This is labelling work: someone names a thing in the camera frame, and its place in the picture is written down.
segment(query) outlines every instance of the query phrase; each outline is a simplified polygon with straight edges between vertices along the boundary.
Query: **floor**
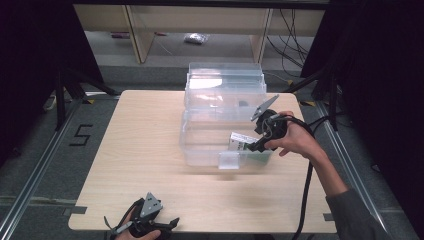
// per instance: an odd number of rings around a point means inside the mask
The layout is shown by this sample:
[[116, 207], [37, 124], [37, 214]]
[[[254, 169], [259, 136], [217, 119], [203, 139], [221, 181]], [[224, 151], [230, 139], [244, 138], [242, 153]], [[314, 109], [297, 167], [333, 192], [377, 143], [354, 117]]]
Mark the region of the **floor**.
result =
[[[190, 62], [253, 62], [253, 56], [250, 48], [248, 36], [242, 35], [219, 35], [213, 34], [207, 36], [208, 39], [201, 45], [195, 45], [184, 42], [185, 34], [183, 33], [164, 33], [164, 36], [156, 36], [150, 49], [148, 58], [145, 63], [139, 64], [134, 56], [131, 41], [129, 39], [112, 38], [107, 32], [86, 32], [86, 36], [90, 42], [96, 60], [101, 67], [102, 73], [108, 76], [108, 81], [114, 82], [124, 78], [124, 73], [117, 75], [119, 71], [140, 71], [142, 69], [161, 69], [162, 67], [172, 68], [175, 76], [183, 76], [189, 67]], [[285, 53], [295, 60], [293, 63], [287, 59], [282, 60], [281, 55], [272, 47], [280, 50], [284, 49], [284, 43], [287, 38], [279, 36], [270, 36], [267, 41], [262, 69], [266, 76], [275, 79], [281, 79], [284, 84], [288, 80], [298, 81], [296, 77], [301, 70], [303, 55], [295, 47], [293, 39], [290, 45], [294, 49], [286, 48]], [[313, 38], [297, 38], [297, 42], [304, 50], [307, 51]], [[136, 78], [138, 75], [133, 74], [131, 77]], [[301, 90], [298, 93], [300, 101], [309, 101], [310, 88]], [[82, 104], [75, 112], [77, 122], [70, 123], [69, 134], [77, 131], [81, 123], [93, 122], [91, 116], [111, 116], [113, 113], [116, 100], [97, 101], [96, 108], [93, 109], [90, 104]], [[69, 109], [72, 110], [73, 103], [70, 103]], [[325, 103], [314, 103], [317, 107], [302, 106], [302, 113], [305, 117], [313, 120], [317, 116], [326, 114]], [[38, 159], [43, 155], [44, 148], [40, 146], [48, 146], [49, 141], [54, 136], [52, 126], [55, 123], [55, 112], [47, 111], [36, 128], [28, 137], [26, 149], [19, 158], [25, 158], [28, 161], [9, 161], [3, 169], [0, 169], [0, 216], [6, 216], [16, 196], [21, 193], [21, 189], [27, 184], [28, 178], [34, 168], [37, 168]], [[104, 134], [108, 119], [99, 118], [95, 120], [94, 125], [104, 126], [102, 129], [89, 129], [93, 136], [90, 144], [80, 151], [62, 150], [61, 147], [54, 153], [54, 161], [48, 169], [43, 173], [40, 180], [40, 186], [37, 187], [28, 205], [23, 213], [20, 223], [16, 228], [11, 239], [22, 239], [29, 236], [30, 239], [99, 239], [103, 237], [103, 233], [78, 233], [65, 229], [69, 218], [69, 211], [78, 198], [79, 186], [82, 186], [85, 178], [74, 178], [77, 174], [84, 176], [90, 168], [91, 162], [86, 159], [93, 159], [96, 147], [101, 142], [101, 136]], [[329, 151], [329, 154], [336, 159], [333, 162], [339, 170], [342, 178], [354, 187], [363, 188], [361, 191], [370, 211], [380, 218], [387, 231], [394, 239], [418, 239], [411, 228], [407, 218], [403, 214], [402, 209], [398, 206], [396, 199], [391, 194], [384, 179], [370, 168], [372, 159], [367, 156], [364, 146], [361, 144], [360, 137], [355, 133], [354, 128], [350, 126], [348, 117], [338, 119], [340, 124], [339, 132], [333, 132], [327, 124], [325, 128], [320, 129], [317, 133], [320, 139], [323, 139], [323, 147]], [[74, 138], [67, 139], [65, 137], [63, 145], [69, 148]], [[336, 151], [334, 144], [339, 146], [347, 146], [343, 152]], [[57, 159], [70, 159], [69, 161], [60, 161]], [[187, 236], [176, 235], [175, 239], [187, 239]], [[277, 239], [290, 239], [289, 236], [278, 235]], [[303, 235], [301, 239], [307, 239], [309, 235]], [[191, 236], [192, 239], [213, 239], [211, 236]], [[251, 239], [251, 236], [231, 236], [229, 239]], [[319, 235], [313, 239], [337, 239], [336, 235]]]

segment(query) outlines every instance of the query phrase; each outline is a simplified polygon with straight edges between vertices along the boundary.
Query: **desk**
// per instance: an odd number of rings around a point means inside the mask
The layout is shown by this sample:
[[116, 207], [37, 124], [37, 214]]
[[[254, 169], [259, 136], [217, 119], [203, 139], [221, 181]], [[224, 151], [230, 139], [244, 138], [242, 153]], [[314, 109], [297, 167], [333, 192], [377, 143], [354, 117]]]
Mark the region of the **desk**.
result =
[[[261, 168], [190, 167], [178, 145], [182, 91], [125, 91], [118, 102], [72, 214], [74, 230], [107, 230], [147, 192], [162, 200], [157, 222], [180, 217], [176, 232], [295, 232], [308, 161], [278, 151]], [[302, 119], [296, 97], [280, 94], [273, 109]], [[316, 174], [309, 190], [304, 232], [336, 232]]]

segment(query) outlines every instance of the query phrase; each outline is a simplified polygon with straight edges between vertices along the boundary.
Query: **transparent storage bin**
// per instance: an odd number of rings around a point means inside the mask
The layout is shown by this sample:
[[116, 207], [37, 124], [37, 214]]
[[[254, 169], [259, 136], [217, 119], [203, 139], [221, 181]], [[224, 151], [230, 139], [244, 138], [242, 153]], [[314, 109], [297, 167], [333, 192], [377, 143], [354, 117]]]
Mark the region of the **transparent storage bin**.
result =
[[191, 166], [266, 165], [272, 151], [228, 150], [233, 132], [256, 139], [250, 118], [266, 101], [259, 64], [192, 63], [187, 74], [180, 147]]

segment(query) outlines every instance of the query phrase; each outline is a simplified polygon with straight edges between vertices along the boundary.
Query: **clear plastic box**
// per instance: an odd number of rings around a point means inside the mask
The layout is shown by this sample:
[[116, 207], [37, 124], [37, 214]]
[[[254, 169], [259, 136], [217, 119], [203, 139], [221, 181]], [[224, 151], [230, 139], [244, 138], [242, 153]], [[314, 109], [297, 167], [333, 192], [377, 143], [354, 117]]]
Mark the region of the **clear plastic box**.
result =
[[192, 63], [185, 90], [180, 147], [188, 165], [238, 169], [267, 164], [272, 151], [229, 150], [233, 132], [262, 137], [250, 121], [267, 100], [259, 64]]

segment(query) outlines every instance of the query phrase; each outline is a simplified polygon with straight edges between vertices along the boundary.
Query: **gray carpet floor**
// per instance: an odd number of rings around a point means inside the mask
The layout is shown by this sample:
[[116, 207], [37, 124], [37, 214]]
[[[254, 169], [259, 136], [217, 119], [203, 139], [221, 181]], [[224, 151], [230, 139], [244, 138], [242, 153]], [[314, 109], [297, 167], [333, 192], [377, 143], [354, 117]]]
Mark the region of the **gray carpet floor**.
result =
[[[186, 82], [187, 68], [137, 68], [137, 67], [101, 67], [101, 72], [108, 86], [118, 91], [126, 89], [183, 90]], [[295, 82], [298, 78], [288, 76], [282, 71], [264, 71], [268, 92], [281, 92], [288, 87], [286, 80]], [[98, 91], [84, 85], [86, 91]], [[310, 93], [313, 84], [296, 93], [299, 101], [312, 101]], [[105, 133], [118, 100], [96, 99], [92, 104], [82, 104], [72, 118], [70, 126], [44, 174], [33, 199], [18, 224], [12, 239], [103, 239], [104, 232], [72, 231], [68, 227], [67, 210], [73, 207], [90, 170], [98, 146]], [[301, 106], [306, 122], [319, 118], [316, 107]], [[26, 141], [20, 146], [22, 154], [10, 158], [0, 169], [0, 216], [10, 208], [13, 198], [23, 188], [32, 169], [41, 157], [51, 136], [56, 119], [55, 110], [39, 116]], [[418, 239], [405, 214], [399, 207], [381, 174], [370, 168], [369, 157], [354, 125], [348, 116], [338, 117], [339, 134], [349, 155], [361, 176], [377, 209], [383, 217], [388, 232], [394, 239]], [[84, 139], [76, 138], [75, 133], [81, 125], [80, 133], [90, 135], [85, 146], [71, 146], [82, 143]], [[321, 126], [316, 134], [318, 141], [328, 152], [342, 178], [349, 179], [328, 134]], [[307, 239], [305, 233], [301, 239]], [[291, 234], [275, 235], [276, 239], [291, 239]], [[175, 234], [173, 239], [253, 239], [251, 235], [209, 235], [209, 234]], [[312, 239], [338, 239], [335, 234], [317, 234]]]

